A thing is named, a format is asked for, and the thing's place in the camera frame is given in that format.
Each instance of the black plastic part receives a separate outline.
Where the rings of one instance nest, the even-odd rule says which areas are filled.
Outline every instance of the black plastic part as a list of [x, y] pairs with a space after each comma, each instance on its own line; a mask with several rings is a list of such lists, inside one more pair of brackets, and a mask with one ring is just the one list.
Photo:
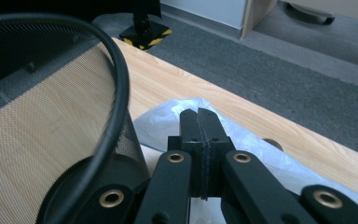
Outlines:
[[319, 223], [358, 223], [358, 204], [335, 189], [307, 186], [300, 202]]
[[147, 47], [152, 40], [159, 38], [169, 28], [148, 18], [136, 21], [134, 25], [120, 34], [120, 38], [129, 39], [133, 46]]
[[324, 21], [324, 24], [326, 25], [330, 25], [331, 23], [333, 23], [333, 21], [335, 20], [335, 17], [329, 17]]
[[225, 216], [226, 223], [229, 224], [249, 224], [250, 221], [248, 217], [238, 209], [237, 206], [232, 205], [231, 203], [222, 199], [220, 203], [222, 213]]
[[191, 156], [184, 151], [173, 150], [159, 157], [134, 223], [188, 223], [191, 163]]
[[251, 223], [316, 223], [252, 153], [228, 152], [223, 171]]
[[[101, 206], [100, 199], [108, 190], [119, 190], [123, 193], [124, 198], [121, 203], [112, 207]], [[108, 185], [97, 190], [83, 207], [77, 219], [76, 224], [100, 223], [108, 224], [114, 223], [124, 224], [128, 223], [127, 218], [130, 212], [131, 204], [135, 198], [135, 194], [127, 187], [120, 185]]]
[[191, 196], [201, 199], [221, 197], [222, 161], [235, 150], [219, 118], [213, 111], [199, 108], [198, 113], [185, 110], [180, 114], [180, 137], [170, 137], [168, 150], [180, 148], [193, 158]]
[[[84, 174], [89, 162], [90, 158], [80, 161], [60, 176], [42, 202], [36, 223], [53, 223], [51, 222], [54, 218], [53, 215], [61, 208], [60, 205], [65, 201], [66, 195], [74, 189], [74, 185]], [[142, 197], [142, 195], [139, 194], [142, 194], [142, 190], [146, 188], [144, 183], [136, 187], [132, 186], [132, 183], [143, 179], [145, 174], [143, 174], [142, 169], [142, 166], [128, 157], [121, 155], [110, 157], [105, 167], [91, 184], [89, 192], [84, 194], [83, 197], [88, 200], [81, 207], [80, 211], [76, 213], [76, 216], [73, 217], [74, 223], [108, 223], [109, 221], [106, 221], [107, 218], [110, 221], [114, 220], [115, 223], [126, 223], [127, 214], [137, 207], [135, 206], [135, 197], [140, 200], [139, 197]], [[108, 214], [104, 212], [106, 209], [100, 208], [98, 205], [100, 197], [98, 195], [101, 195], [101, 190], [106, 188], [120, 189], [124, 193], [124, 205], [118, 208], [119, 215], [117, 213], [116, 215]]]

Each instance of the black foot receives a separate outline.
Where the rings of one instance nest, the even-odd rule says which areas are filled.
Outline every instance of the black foot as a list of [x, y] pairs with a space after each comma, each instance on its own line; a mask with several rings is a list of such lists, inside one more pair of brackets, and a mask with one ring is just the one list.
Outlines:
[[135, 25], [131, 26], [120, 34], [120, 38], [128, 39], [132, 42], [133, 46], [144, 49], [150, 48], [149, 44], [152, 40], [161, 36], [169, 28], [153, 21], [147, 21], [150, 24], [149, 30], [137, 31]]
[[333, 21], [335, 20], [335, 17], [329, 17], [325, 20], [324, 24], [326, 25], [330, 25], [331, 23], [333, 23]]

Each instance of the black mesh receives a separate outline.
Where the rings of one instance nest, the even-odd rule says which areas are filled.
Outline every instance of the black mesh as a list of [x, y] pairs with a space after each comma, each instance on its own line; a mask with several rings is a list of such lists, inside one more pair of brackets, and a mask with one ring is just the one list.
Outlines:
[[0, 16], [0, 223], [74, 219], [96, 190], [149, 178], [128, 88], [118, 47], [91, 24]]

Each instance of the brass grommet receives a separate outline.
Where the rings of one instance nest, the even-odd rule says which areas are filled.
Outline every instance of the brass grommet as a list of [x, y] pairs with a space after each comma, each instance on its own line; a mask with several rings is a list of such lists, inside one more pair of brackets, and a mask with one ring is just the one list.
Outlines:
[[233, 156], [234, 160], [237, 162], [249, 162], [251, 158], [245, 153], [237, 153]]
[[173, 153], [173, 154], [168, 155], [167, 159], [170, 162], [181, 162], [185, 159], [185, 157], [182, 154]]
[[[115, 196], [114, 200], [108, 200], [109, 196]], [[116, 207], [124, 201], [124, 194], [119, 189], [110, 189], [101, 195], [100, 205], [105, 208]]]
[[342, 201], [334, 194], [326, 191], [326, 190], [316, 190], [313, 192], [313, 197], [318, 203], [329, 207], [329, 208], [340, 208], [342, 207]]

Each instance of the gray carpet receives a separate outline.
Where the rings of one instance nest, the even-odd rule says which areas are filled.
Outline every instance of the gray carpet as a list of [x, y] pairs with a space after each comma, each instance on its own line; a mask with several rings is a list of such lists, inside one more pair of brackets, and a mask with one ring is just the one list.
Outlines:
[[[358, 86], [166, 15], [152, 19], [173, 33], [150, 54], [358, 151]], [[94, 23], [116, 37], [132, 25], [129, 14]]]

